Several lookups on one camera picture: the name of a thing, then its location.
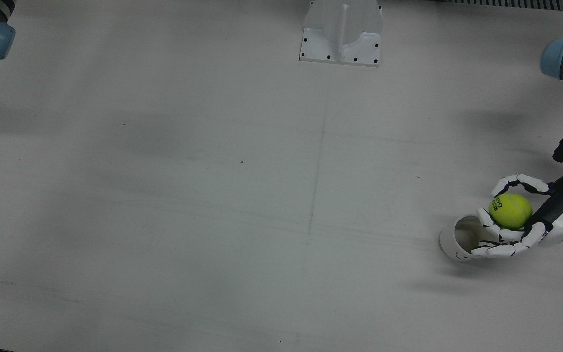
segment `white table surface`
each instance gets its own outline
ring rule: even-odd
[[[380,4],[373,69],[299,62],[308,0],[20,2],[0,347],[563,351],[563,243],[438,246],[499,178],[563,174],[563,13]]]

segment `white mounting bracket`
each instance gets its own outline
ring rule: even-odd
[[[299,60],[378,67],[382,7],[376,0],[314,0]]]

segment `white cup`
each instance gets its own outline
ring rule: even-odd
[[[440,232],[440,247],[456,261],[473,259],[471,250],[479,246],[480,240],[492,239],[476,215],[465,215],[455,219]]]

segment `tennis ball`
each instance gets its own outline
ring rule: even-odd
[[[518,230],[531,218],[529,201],[520,194],[504,193],[490,203],[488,212],[494,223],[505,229]]]

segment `metal grate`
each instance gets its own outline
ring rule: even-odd
[[[563,0],[445,0],[444,2],[563,11]]]

